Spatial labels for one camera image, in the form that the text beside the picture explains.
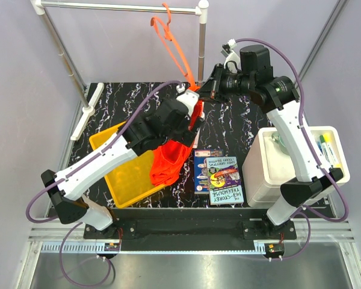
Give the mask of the orange shorts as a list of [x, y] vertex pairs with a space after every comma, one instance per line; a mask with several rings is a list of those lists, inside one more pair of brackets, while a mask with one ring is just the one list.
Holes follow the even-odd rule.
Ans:
[[181, 169], [198, 140], [199, 131], [193, 138], [191, 146], [169, 140], [166, 144], [155, 149], [153, 151], [153, 164], [149, 173], [151, 183], [155, 187], [174, 184], [179, 179]]

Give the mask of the orange plastic hanger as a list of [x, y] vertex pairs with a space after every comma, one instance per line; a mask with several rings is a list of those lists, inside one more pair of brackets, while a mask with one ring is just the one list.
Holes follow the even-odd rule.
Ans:
[[150, 20], [150, 26], [154, 28], [157, 36], [166, 48], [168, 54], [171, 56], [175, 65], [180, 70], [187, 83], [190, 85], [190, 89], [195, 92], [199, 88], [199, 86], [195, 81], [194, 74], [181, 46], [179, 45], [178, 41], [176, 40], [170, 29], [170, 9], [165, 2], [162, 3], [162, 6], [165, 8], [165, 12], [167, 14], [167, 22], [164, 23], [164, 21], [160, 17], [154, 16]]

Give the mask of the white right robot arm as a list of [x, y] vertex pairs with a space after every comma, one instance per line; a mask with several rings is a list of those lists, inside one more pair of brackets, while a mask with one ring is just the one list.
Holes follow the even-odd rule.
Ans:
[[303, 117], [303, 95], [287, 76], [274, 76], [270, 45], [255, 41], [236, 53], [236, 41], [223, 45], [226, 57], [216, 64], [208, 80], [198, 90], [204, 101], [227, 102], [233, 95], [247, 96], [266, 114], [282, 136], [291, 157], [295, 178], [280, 186], [281, 196], [268, 209], [261, 231], [276, 238], [298, 210], [329, 187], [337, 187], [344, 174], [321, 154]]

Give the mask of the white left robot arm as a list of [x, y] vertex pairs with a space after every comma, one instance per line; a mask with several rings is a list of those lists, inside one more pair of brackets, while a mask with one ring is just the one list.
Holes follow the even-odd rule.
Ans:
[[104, 144], [74, 165], [59, 172], [44, 171], [41, 179], [58, 220], [65, 225], [82, 221], [104, 238], [115, 236], [118, 224], [111, 211], [84, 197], [85, 191], [112, 170], [170, 141], [190, 147], [202, 122], [201, 117], [192, 119], [199, 103], [199, 96], [191, 92], [165, 99], [152, 113], [134, 113]]

